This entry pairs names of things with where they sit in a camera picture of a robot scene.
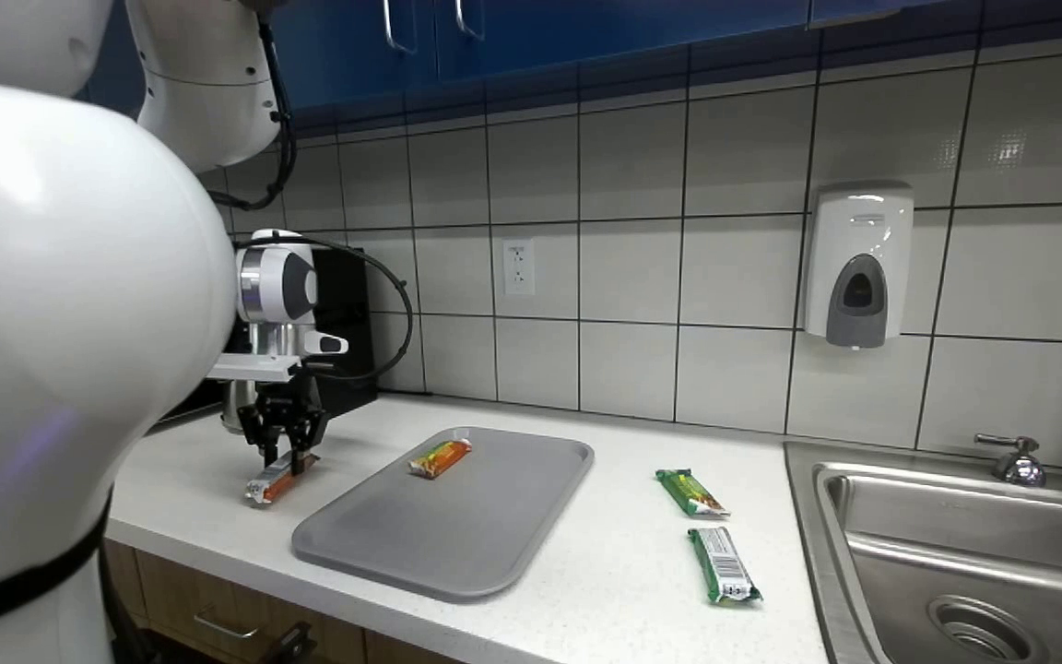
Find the wooden drawer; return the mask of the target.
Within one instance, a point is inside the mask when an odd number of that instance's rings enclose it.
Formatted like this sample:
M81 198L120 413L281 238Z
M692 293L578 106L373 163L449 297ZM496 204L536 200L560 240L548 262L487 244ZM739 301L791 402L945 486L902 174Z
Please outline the wooden drawer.
M245 588L213 575L206 575L184 564L169 562L152 554L136 551L136 571L140 577L145 617L153 630L169 637L186 639L189 646L239 661L257 661L275 639L295 623L311 627L316 642L316 664L366 664L365 635L361 627L338 622L294 602ZM193 622L193 615L206 611L215 622L260 626L260 634L236 640L216 634Z

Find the grey plastic tray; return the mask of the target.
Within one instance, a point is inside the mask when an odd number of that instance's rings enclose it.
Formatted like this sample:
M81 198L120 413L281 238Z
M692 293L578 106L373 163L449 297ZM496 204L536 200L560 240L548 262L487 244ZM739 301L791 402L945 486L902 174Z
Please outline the grey plastic tray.
M453 467L436 480L409 474L409 459L456 438L473 449ZM303 518L292 554L429 598L482 601L523 577L595 458L569 438L452 426Z

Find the black coffee machine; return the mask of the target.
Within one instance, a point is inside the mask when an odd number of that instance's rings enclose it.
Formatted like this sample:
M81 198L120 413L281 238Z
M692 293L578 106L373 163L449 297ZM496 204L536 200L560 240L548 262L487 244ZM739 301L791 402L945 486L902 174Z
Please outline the black coffee machine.
M313 249L316 270L316 306L311 323L290 326L253 324L236 316L226 352L269 354L269 351L301 351L303 333L309 329L346 338L347 354L336 359L339 374L359 375L374 369L370 320L367 266L359 259L329 249ZM332 419L361 408L378 395L371 381L342 382L316 377L322 408Z

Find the blue wall cabinet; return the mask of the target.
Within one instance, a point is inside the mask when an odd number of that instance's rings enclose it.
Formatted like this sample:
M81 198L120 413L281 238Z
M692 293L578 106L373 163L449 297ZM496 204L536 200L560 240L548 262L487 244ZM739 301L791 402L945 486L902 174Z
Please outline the blue wall cabinet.
M486 39L451 0L416 0L419 49L384 40L381 0L288 0L271 17L304 125L477 113L675 89L900 76L1062 53L1062 0L486 0Z

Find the steel sink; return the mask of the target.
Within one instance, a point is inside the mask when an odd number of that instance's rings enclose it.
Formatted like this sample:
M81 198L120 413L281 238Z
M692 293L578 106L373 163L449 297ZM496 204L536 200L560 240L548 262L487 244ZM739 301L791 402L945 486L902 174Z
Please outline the steel sink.
M1062 664L1062 472L785 441L829 664Z

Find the steel carafe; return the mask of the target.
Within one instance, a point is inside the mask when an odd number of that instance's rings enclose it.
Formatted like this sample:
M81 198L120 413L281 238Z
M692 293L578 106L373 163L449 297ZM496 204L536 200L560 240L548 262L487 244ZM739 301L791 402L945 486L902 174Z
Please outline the steel carafe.
M222 381L223 396L220 423L233 435L242 435L243 425L239 411L257 401L256 384L254 381Z

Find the orange and green snack bar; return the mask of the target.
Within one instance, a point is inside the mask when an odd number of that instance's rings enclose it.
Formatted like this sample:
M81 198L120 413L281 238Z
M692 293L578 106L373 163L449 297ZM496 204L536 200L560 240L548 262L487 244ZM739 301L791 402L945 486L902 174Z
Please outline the orange and green snack bar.
M453 467L455 463L472 453L472 442L465 438L441 441L425 454L409 459L408 472L417 478L436 480L445 471Z

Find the orange and silver snack bar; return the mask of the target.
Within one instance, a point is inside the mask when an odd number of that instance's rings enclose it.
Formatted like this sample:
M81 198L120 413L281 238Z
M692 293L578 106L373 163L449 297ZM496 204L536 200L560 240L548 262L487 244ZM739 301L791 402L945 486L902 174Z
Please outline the orange and silver snack bar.
M244 499L254 507L266 507L282 499L309 469L315 466L320 457L312 452L287 452L260 474L249 480L244 489Z

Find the white wall soap dispenser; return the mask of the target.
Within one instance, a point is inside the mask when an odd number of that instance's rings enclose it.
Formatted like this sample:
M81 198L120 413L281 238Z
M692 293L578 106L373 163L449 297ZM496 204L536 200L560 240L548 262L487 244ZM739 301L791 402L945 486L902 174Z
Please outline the white wall soap dispenser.
M901 335L915 192L901 181L827 184L815 197L804 327L833 346L881 348Z

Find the white wall socket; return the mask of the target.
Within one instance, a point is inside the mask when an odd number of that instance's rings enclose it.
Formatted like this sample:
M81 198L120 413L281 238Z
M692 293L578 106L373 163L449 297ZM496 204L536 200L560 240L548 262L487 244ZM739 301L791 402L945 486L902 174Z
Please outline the white wall socket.
M534 240L502 240L502 285L506 297L532 297L536 294L536 253Z

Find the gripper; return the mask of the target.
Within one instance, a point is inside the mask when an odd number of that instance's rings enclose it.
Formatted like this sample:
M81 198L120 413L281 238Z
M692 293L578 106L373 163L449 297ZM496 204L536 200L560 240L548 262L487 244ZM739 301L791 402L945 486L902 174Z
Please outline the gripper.
M291 418L286 426L290 442L290 472L304 472L309 467L306 458L322 442L330 420L322 410L316 379L311 374L292 375L284 384L258 384L258 404L243 405L237 418L249 445L257 448L263 466L277 462L277 441L284 429L284 418Z

